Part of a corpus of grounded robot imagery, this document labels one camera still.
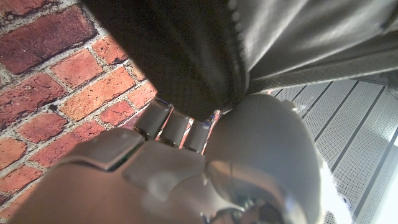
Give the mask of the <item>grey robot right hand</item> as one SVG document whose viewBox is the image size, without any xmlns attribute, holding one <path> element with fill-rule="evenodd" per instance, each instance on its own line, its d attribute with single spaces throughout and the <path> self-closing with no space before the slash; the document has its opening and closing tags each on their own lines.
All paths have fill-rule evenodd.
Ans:
<svg viewBox="0 0 398 224">
<path fill-rule="evenodd" d="M 323 162 L 295 105 L 247 96 L 214 128 L 153 100 L 81 142 L 12 223 L 321 223 Z"/>
</svg>

